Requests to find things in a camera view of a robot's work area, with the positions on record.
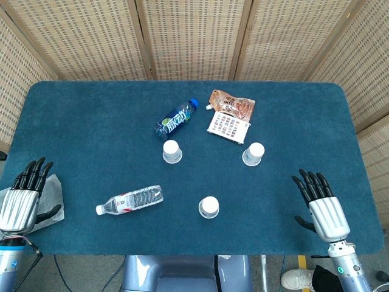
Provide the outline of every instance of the person's foot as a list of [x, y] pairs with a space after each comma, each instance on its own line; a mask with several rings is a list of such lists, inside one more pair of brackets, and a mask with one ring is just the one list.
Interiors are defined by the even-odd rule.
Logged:
[[301, 290], [304, 288], [315, 291], [312, 286], [314, 271], [308, 269], [292, 269], [281, 276], [281, 285], [289, 290]]

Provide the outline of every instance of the wooden frame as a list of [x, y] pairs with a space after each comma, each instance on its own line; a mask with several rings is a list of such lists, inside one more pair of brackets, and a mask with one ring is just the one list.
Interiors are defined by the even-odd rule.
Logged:
[[10, 153], [10, 146], [3, 141], [0, 141], [0, 151], [4, 152], [5, 154]]
[[152, 80], [153, 76], [150, 73], [151, 55], [149, 54], [149, 51], [146, 50], [145, 47], [145, 42], [142, 35], [142, 28], [140, 26], [140, 19], [138, 17], [137, 6], [135, 0], [127, 0], [127, 3], [128, 3], [131, 19], [133, 20], [135, 36], [136, 36], [136, 40], [138, 41], [140, 56], [142, 58], [143, 67], [145, 68], [146, 78], [147, 80]]
[[381, 123], [382, 120], [387, 120], [387, 122], [389, 122], [389, 105], [385, 106], [380, 111], [373, 114], [372, 116], [364, 120], [362, 123], [360, 123], [358, 126], [356, 126], [355, 131], [357, 132], [357, 134], [362, 134], [364, 131], [367, 131], [375, 124]]
[[231, 68], [230, 68], [228, 80], [234, 80], [234, 78], [235, 78], [236, 67], [238, 65], [238, 60], [239, 60], [239, 55], [240, 55], [241, 48], [242, 48], [244, 34], [246, 32], [247, 25], [249, 22], [249, 16], [250, 16], [252, 4], [253, 4], [253, 0], [245, 0], [244, 1], [243, 11], [242, 11], [242, 16], [241, 16], [241, 23], [239, 25], [238, 36], [236, 37], [236, 41], [235, 41], [235, 49], [234, 49], [233, 55], [232, 55]]
[[378, 120], [377, 122], [371, 124], [369, 127], [364, 128], [360, 130], [357, 133], [358, 140], [363, 139], [364, 137], [368, 136], [369, 134], [377, 131], [378, 129], [382, 128], [383, 126], [389, 124], [389, 114]]
[[259, 4], [260, 4], [260, 0], [253, 0], [253, 2], [251, 4], [251, 8], [250, 8], [250, 11], [249, 11], [249, 18], [247, 20], [246, 29], [244, 29], [244, 35], [242, 36], [242, 39], [243, 39], [242, 40], [242, 45], [241, 45], [241, 48], [240, 48], [238, 59], [236, 61], [236, 70], [235, 70], [235, 75], [234, 75], [234, 78], [233, 78], [234, 80], [235, 80], [236, 76], [240, 75], [241, 70], [242, 70], [241, 69], [242, 58], [246, 54], [247, 44], [249, 42], [249, 36], [250, 36], [250, 33], [251, 33], [252, 29], [253, 29], [253, 24], [254, 24], [254, 20], [255, 20], [255, 14], [256, 14], [256, 11], [258, 9]]
[[362, 7], [366, 4], [367, 0], [352, 0], [346, 11], [340, 17], [339, 21], [332, 29], [325, 42], [322, 44], [320, 49], [315, 54], [314, 58], [309, 63], [300, 77], [300, 80], [309, 81], [314, 74], [315, 70], [321, 65], [324, 59], [327, 57], [331, 49], [334, 47], [336, 42], [342, 36], [351, 21], [358, 15]]
[[29, 28], [24, 24], [16, 11], [10, 7], [5, 0], [0, 0], [0, 4], [5, 9], [5, 11], [0, 9], [0, 16], [13, 30], [15, 35], [23, 42], [23, 45], [25, 45], [31, 54], [41, 63], [50, 77], [52, 77], [53, 80], [64, 79], [60, 70], [54, 65], [51, 58], [36, 41]]
[[149, 61], [150, 61], [150, 69], [151, 74], [153, 75], [154, 80], [158, 80], [156, 65], [153, 58], [153, 53], [151, 51], [151, 40], [150, 40], [150, 34], [148, 32], [148, 26], [147, 26], [147, 20], [145, 16], [145, 9], [143, 8], [142, 0], [130, 0], [135, 1], [135, 5], [138, 8], [138, 14], [139, 14], [139, 22], [140, 27], [142, 28], [143, 32], [143, 40], [145, 44], [145, 51], [148, 55]]

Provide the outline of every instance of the white bottle cap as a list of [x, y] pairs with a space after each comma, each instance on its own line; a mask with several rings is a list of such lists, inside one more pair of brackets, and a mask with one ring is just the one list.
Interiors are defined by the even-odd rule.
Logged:
[[103, 215], [104, 214], [103, 205], [97, 205], [96, 206], [96, 213], [97, 213], [97, 215]]
[[215, 218], [219, 214], [219, 201], [214, 196], [208, 196], [199, 203], [199, 212], [206, 219]]

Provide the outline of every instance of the white paper cup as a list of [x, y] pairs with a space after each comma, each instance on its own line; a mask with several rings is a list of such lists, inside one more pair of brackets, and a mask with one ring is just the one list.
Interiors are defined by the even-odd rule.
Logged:
[[248, 166], [256, 166], [261, 162], [264, 153], [265, 148], [261, 143], [253, 143], [243, 152], [243, 162]]
[[215, 218], [219, 214], [219, 201], [214, 196], [207, 196], [199, 203], [200, 215], [206, 219]]
[[178, 143], [174, 140], [167, 140], [164, 143], [164, 152], [162, 157], [167, 163], [174, 164], [181, 160], [182, 151], [178, 146]]

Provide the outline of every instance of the woven panel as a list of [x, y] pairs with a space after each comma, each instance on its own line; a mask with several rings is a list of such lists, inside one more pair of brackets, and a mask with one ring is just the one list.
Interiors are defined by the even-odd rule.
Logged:
[[227, 80], [244, 0], [142, 0], [160, 80]]
[[0, 150], [8, 152], [30, 87], [48, 73], [0, 18]]
[[389, 1], [370, 0], [311, 77], [338, 83], [357, 127], [389, 105]]
[[9, 0], [68, 80], [144, 80], [126, 0]]
[[389, 119], [359, 139], [359, 146], [381, 222], [389, 225]]
[[237, 80], [299, 80], [350, 0], [263, 0]]

